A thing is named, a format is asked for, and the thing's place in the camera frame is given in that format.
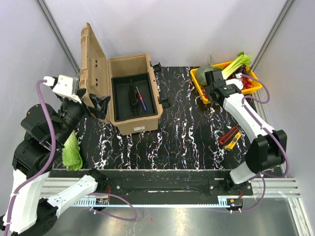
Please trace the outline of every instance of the black marble table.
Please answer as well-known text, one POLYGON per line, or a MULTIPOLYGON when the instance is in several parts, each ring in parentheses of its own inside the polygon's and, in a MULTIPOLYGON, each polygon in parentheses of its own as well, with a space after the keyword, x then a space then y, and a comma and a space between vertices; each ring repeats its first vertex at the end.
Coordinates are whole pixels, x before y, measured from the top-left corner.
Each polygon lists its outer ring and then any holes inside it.
MULTIPOLYGON (((111 124, 83 118, 77 130, 83 169, 233 169, 242 163, 248 138, 243 132, 230 152, 219 146, 219 138, 237 122, 223 108, 196 99, 192 68, 164 67, 156 73, 161 98, 172 102, 156 131, 122 136, 111 124)), ((53 169, 65 167, 58 160, 53 169)))

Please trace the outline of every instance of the white sticker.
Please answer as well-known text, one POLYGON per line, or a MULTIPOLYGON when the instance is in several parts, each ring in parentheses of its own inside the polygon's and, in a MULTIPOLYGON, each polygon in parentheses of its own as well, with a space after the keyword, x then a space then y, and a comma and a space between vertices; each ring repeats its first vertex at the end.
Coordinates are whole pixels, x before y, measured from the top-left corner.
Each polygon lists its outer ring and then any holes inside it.
POLYGON ((133 130, 134 131, 145 130, 145 127, 144 126, 134 127, 133 130))

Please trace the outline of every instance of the metal pole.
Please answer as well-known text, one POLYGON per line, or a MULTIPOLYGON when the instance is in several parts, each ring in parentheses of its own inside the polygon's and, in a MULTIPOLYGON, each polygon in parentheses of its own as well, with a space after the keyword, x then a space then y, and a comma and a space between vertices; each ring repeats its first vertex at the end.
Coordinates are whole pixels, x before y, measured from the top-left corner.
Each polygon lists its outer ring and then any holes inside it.
POLYGON ((41 12, 43 13, 47 23, 49 24, 52 32, 54 33, 57 41, 59 42, 61 49, 63 50, 65 56, 68 58, 71 66, 73 67, 75 73, 78 75, 80 72, 80 67, 78 66, 75 58, 73 57, 70 49, 68 48, 45 0, 35 0, 38 4, 39 9, 41 10, 41 12))
POLYGON ((252 70, 255 71, 257 65, 259 64, 262 56, 264 55, 265 51, 267 50, 270 42, 272 41, 272 39, 274 38, 274 36, 276 35, 278 29, 280 28, 281 24, 283 23, 283 21, 285 20, 286 16, 288 15, 289 11, 291 10, 291 8, 293 7, 294 3, 296 0, 287 0, 281 10, 281 12, 279 13, 274 25, 272 26, 267 38, 265 39, 265 42, 263 43, 262 47, 259 50, 259 53, 257 54, 254 62, 252 63, 252 70))

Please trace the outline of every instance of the yellow utility knife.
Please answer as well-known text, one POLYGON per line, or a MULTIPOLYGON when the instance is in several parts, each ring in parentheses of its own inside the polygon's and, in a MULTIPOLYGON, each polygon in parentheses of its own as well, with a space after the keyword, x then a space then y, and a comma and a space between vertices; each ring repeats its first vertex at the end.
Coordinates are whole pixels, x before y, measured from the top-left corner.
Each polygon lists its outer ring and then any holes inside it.
POLYGON ((241 132, 238 132, 234 136, 233 140, 228 145, 226 145, 224 147, 224 149, 227 150, 227 151, 231 151, 234 148, 235 144, 237 143, 237 141, 240 139, 241 136, 242 136, 241 132))

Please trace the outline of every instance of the yellow basket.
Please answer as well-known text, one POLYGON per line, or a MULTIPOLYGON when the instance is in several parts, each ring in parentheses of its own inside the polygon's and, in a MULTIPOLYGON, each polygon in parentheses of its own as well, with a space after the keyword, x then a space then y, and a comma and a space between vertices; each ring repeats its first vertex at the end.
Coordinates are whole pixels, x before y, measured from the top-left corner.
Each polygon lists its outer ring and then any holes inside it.
MULTIPOLYGON (((220 64, 215 64, 215 65, 213 65, 213 68, 220 68, 223 70, 223 68, 230 63, 232 63, 232 61, 228 61, 228 62, 224 62, 224 63, 220 63, 220 64)), ((195 77, 197 69, 198 68, 192 69, 190 71, 190 74, 191 74, 191 79, 192 79, 193 83, 195 84, 199 95, 202 95, 203 89, 201 88, 200 84, 197 82, 196 77, 195 77)), ((250 70, 250 76, 254 77, 255 79, 258 79, 252 70, 250 70)), ((256 92, 258 89, 262 88, 262 85, 257 81, 253 81, 252 85, 253 85, 253 88, 248 88, 248 89, 242 90, 242 94, 253 93, 253 92, 256 92)), ((207 98, 205 98, 204 96, 201 96, 201 100, 202 100, 203 104, 209 104, 210 103, 210 101, 207 98)))

